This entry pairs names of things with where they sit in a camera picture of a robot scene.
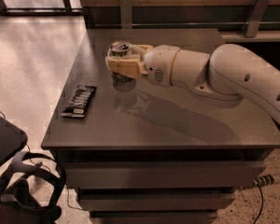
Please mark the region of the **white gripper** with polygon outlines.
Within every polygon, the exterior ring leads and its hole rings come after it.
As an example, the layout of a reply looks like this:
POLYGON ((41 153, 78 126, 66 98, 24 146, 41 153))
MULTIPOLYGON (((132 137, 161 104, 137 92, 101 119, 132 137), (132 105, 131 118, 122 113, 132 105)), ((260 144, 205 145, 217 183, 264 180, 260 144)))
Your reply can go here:
POLYGON ((132 45, 132 55, 107 56, 105 63, 111 72, 138 79, 147 75, 147 79, 156 85, 171 85, 171 70, 179 47, 161 45, 132 45))

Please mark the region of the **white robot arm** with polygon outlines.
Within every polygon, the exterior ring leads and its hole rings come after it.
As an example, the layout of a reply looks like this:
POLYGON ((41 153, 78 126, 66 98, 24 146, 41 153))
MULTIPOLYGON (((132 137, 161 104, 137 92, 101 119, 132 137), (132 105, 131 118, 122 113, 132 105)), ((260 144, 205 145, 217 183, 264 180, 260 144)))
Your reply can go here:
POLYGON ((280 125, 280 71, 239 45, 225 44, 204 53, 117 41, 109 46, 105 63, 118 91, 130 91, 138 78, 146 77, 219 107, 234 107, 246 98, 280 125))

